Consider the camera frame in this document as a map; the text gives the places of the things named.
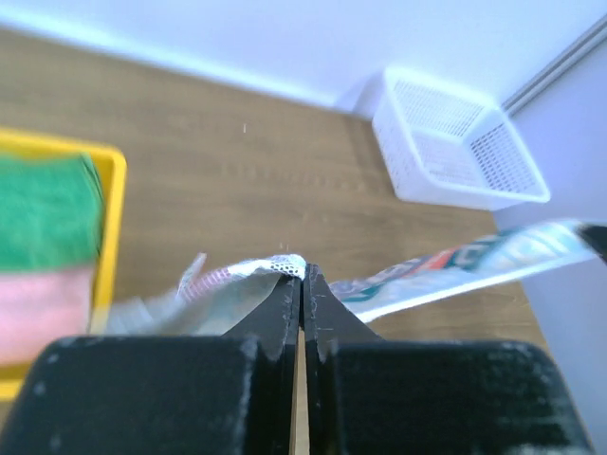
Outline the yellow plastic tray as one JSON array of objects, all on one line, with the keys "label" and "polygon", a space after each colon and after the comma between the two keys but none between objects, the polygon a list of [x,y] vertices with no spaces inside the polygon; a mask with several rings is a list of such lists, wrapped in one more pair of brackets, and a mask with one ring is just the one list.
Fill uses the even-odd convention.
[{"label": "yellow plastic tray", "polygon": [[[117,270],[127,174],[127,164],[124,155],[120,150],[102,143],[36,135],[27,131],[7,128],[1,131],[2,154],[33,159],[81,154],[90,156],[96,166],[104,198],[101,252],[95,262],[89,263],[95,267],[96,272],[92,287],[89,325],[86,331],[80,335],[102,333],[114,297],[114,282]],[[25,381],[33,359],[26,363],[11,366],[3,366],[1,364],[2,401],[9,402],[16,397]]]}]

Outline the patterned white cloth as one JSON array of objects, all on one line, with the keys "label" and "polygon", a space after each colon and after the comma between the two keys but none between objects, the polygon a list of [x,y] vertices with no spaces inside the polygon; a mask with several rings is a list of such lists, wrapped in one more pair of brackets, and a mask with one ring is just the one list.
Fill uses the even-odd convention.
[{"label": "patterned white cloth", "polygon": [[[598,257],[578,235],[585,223],[562,219],[503,230],[469,244],[391,265],[377,274],[330,283],[333,294],[362,322],[513,282]],[[304,279],[309,264],[297,254],[248,259],[214,270],[198,255],[176,287],[148,298],[112,305],[110,336],[225,334],[283,277]]]}]

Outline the pink towel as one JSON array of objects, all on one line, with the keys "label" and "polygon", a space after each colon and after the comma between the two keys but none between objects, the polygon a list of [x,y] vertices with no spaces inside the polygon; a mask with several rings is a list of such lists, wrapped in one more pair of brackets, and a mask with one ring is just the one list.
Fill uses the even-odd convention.
[{"label": "pink towel", "polygon": [[89,325],[93,265],[1,275],[1,364],[29,362],[47,344]]}]

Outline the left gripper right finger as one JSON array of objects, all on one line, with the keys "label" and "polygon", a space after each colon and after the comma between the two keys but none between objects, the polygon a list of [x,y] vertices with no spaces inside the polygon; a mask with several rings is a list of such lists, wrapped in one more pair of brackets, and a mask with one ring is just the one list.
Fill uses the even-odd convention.
[{"label": "left gripper right finger", "polygon": [[322,454],[326,442],[322,386],[326,358],[334,344],[371,343],[382,337],[348,310],[333,294],[320,267],[306,266],[303,280],[303,333],[305,347],[309,452]]}]

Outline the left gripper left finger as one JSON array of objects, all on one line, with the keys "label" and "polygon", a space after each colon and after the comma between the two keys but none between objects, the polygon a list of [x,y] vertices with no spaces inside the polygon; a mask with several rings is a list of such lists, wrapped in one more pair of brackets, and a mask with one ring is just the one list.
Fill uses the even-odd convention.
[{"label": "left gripper left finger", "polygon": [[290,454],[295,446],[302,281],[283,277],[269,296],[228,330],[256,347],[244,420],[245,454]]}]

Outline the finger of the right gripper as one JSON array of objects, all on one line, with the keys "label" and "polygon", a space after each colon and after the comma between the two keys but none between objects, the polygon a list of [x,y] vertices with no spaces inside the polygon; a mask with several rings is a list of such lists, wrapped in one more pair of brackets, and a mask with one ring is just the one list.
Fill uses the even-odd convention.
[{"label": "finger of the right gripper", "polygon": [[604,225],[584,224],[577,229],[578,235],[594,252],[607,263],[607,227]]}]

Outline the green towel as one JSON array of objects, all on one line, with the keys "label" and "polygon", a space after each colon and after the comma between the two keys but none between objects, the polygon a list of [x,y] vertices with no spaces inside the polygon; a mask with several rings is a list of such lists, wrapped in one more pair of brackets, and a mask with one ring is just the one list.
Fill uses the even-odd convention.
[{"label": "green towel", "polygon": [[104,198],[88,155],[1,155],[1,270],[45,272],[95,262]]}]

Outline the white plastic basket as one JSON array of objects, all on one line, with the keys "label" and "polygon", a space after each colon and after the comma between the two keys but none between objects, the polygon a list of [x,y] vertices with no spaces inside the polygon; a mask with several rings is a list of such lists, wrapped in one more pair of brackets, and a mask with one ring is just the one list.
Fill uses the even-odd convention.
[{"label": "white plastic basket", "polygon": [[372,128],[395,196],[495,211],[551,194],[509,116],[461,85],[387,68]]}]

